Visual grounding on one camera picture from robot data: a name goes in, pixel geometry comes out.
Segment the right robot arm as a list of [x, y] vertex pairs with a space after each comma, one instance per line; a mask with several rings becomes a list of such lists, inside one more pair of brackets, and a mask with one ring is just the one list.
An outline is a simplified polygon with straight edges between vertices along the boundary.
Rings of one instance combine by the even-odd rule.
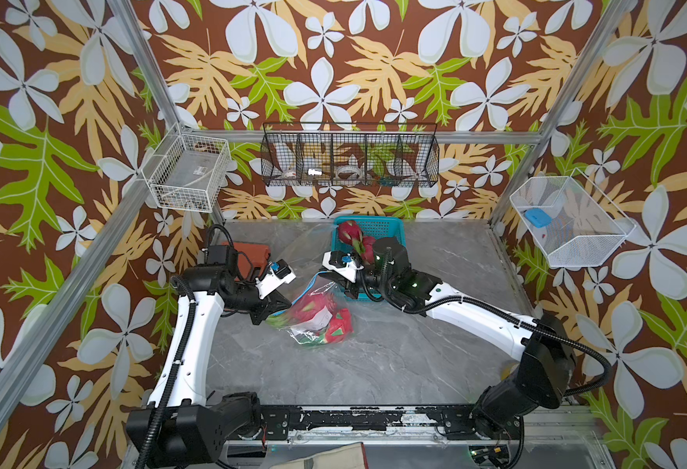
[[600, 352], [570, 339], [555, 317], [511, 313], [458, 291], [439, 277], [414, 269], [407, 249], [381, 238], [366, 263], [355, 253], [329, 251], [322, 272], [351, 298], [365, 294], [396, 310], [441, 320], [490, 343], [517, 362], [500, 383], [472, 405], [468, 426], [490, 439], [521, 429], [523, 416], [537, 408], [558, 408], [568, 397], [609, 383], [612, 366]]

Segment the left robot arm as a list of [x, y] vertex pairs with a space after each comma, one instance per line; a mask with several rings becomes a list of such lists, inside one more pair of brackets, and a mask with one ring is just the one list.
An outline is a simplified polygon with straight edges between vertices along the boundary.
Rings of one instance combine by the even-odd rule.
[[261, 402], [254, 392], [234, 393], [209, 406], [207, 371], [218, 322], [246, 315], [258, 326], [292, 305], [279, 292], [296, 275], [283, 260], [242, 275], [240, 251], [222, 224], [208, 228], [204, 259], [170, 279], [177, 293], [177, 325], [156, 387], [126, 432], [138, 468], [186, 468], [222, 461], [232, 436], [263, 433]]

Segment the dragon fruit bag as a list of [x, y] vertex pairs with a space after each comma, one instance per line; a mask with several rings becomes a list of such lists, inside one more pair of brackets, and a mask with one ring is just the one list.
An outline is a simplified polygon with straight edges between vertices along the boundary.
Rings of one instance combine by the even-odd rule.
[[374, 243], [376, 240], [372, 236], [363, 236], [354, 247], [365, 265], [372, 265], [375, 262]]
[[306, 323], [301, 338], [304, 345], [327, 345], [342, 342], [352, 333], [349, 309], [337, 310], [335, 313], [324, 310]]
[[345, 220], [337, 226], [337, 237], [340, 242], [353, 247], [355, 250], [362, 247], [363, 232], [357, 222], [353, 220]]

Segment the clear zip-top bag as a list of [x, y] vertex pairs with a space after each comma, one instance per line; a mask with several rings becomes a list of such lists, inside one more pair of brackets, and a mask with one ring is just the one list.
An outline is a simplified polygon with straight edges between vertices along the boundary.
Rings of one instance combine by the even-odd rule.
[[332, 224], [280, 224], [276, 227], [273, 254], [290, 265], [297, 281], [309, 281], [321, 267], [323, 254], [331, 248], [332, 233]]
[[314, 347], [340, 343], [353, 334], [349, 309], [337, 299], [339, 285], [316, 276], [292, 306], [265, 321], [297, 344]]

